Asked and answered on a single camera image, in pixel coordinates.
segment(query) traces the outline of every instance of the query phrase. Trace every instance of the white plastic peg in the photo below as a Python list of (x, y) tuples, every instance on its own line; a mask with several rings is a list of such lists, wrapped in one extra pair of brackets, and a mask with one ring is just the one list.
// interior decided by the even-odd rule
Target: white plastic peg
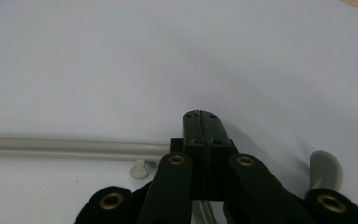
[(146, 167), (146, 160), (137, 160), (135, 166), (130, 169), (130, 176), (138, 180), (143, 180), (148, 178), (149, 171), (145, 167)]

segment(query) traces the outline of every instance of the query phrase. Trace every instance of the screw hole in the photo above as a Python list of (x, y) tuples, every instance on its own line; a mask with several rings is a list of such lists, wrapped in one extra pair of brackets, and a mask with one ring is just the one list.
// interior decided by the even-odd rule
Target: screw hole
[(177, 156), (176, 155), (176, 156), (169, 157), (168, 161), (172, 165), (182, 165), (183, 163), (185, 163), (185, 158), (183, 156)]
[(106, 194), (100, 200), (100, 207), (104, 210), (112, 210), (121, 206), (124, 196), (120, 192)]
[(253, 166), (255, 164), (254, 160), (250, 157), (238, 157), (237, 163), (242, 166)]
[(331, 195), (319, 195), (318, 202), (332, 212), (344, 213), (347, 211), (347, 206), (342, 201)]

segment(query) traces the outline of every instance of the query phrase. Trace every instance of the curved gray plastic part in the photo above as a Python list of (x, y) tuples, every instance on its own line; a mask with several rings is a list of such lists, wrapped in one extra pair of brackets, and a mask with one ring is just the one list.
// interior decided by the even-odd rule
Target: curved gray plastic part
[(130, 176), (138, 180), (143, 180), (148, 178), (149, 171), (145, 167), (146, 167), (146, 160), (137, 160), (135, 166), (130, 169)]
[(343, 172), (338, 159), (325, 151), (310, 156), (310, 189), (341, 189)]

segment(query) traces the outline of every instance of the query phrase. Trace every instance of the metal tube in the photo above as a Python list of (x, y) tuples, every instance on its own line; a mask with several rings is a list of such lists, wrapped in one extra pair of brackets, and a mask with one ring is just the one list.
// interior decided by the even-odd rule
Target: metal tube
[(209, 201), (193, 201), (192, 224), (216, 224), (216, 218)]
[(160, 161), (169, 150), (163, 144), (0, 138), (0, 156)]

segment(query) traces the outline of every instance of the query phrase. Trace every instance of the white tabletop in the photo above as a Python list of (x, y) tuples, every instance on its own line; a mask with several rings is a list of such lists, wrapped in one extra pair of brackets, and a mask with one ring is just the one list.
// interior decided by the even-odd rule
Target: white tabletop
[[(0, 137), (168, 144), (194, 109), (298, 196), (310, 154), (334, 154), (358, 204), (358, 8), (0, 1)], [(132, 166), (0, 158), (0, 223), (72, 223), (98, 189), (146, 183)]]

